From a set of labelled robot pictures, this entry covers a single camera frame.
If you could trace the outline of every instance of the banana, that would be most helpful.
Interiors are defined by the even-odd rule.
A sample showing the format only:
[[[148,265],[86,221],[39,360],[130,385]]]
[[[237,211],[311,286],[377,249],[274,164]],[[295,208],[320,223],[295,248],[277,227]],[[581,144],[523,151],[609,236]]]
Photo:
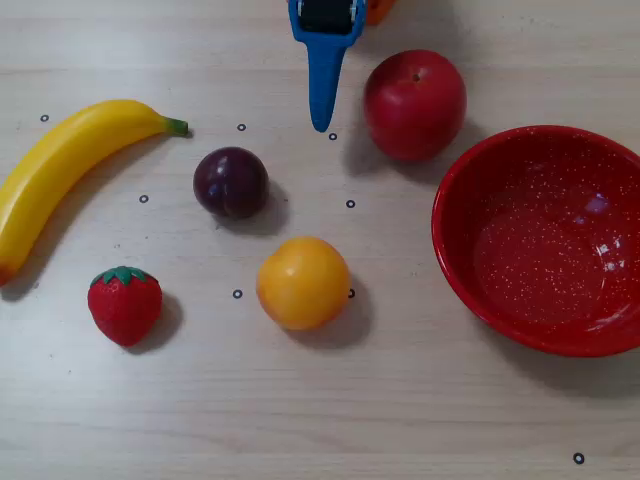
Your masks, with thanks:
[[[0,287],[22,267],[55,207],[88,170],[134,142],[160,133],[185,136],[188,129],[140,102],[110,100],[47,133],[0,189]]]

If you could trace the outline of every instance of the dark purple plum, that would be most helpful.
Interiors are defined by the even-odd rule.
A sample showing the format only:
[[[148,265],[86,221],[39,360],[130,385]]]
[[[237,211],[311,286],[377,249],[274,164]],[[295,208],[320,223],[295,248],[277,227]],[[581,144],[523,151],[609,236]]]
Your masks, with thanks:
[[[253,153],[227,147],[207,155],[193,176],[200,204],[221,217],[246,218],[257,213],[269,194],[269,175]]]

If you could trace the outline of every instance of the speckled bowl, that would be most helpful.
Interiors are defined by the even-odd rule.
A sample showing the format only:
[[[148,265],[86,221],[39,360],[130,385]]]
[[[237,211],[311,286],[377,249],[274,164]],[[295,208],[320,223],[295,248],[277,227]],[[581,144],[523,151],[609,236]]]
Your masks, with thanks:
[[[640,158],[569,127],[519,128],[463,155],[433,210],[433,243],[462,301],[549,353],[640,346]]]

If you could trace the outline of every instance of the strawberry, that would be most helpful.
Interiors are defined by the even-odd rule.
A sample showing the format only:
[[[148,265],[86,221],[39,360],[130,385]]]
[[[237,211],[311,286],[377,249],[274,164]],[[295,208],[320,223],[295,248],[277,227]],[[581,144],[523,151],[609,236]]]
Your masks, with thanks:
[[[122,347],[142,340],[162,310],[158,281],[130,267],[112,268],[98,275],[91,282],[88,300],[98,328]]]

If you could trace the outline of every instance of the banana stem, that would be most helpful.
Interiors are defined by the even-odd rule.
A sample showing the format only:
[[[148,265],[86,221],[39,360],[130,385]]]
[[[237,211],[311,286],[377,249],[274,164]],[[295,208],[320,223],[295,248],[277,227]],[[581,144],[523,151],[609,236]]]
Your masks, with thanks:
[[[183,120],[164,117],[167,121],[167,131],[172,135],[186,137],[189,135],[189,124]]]

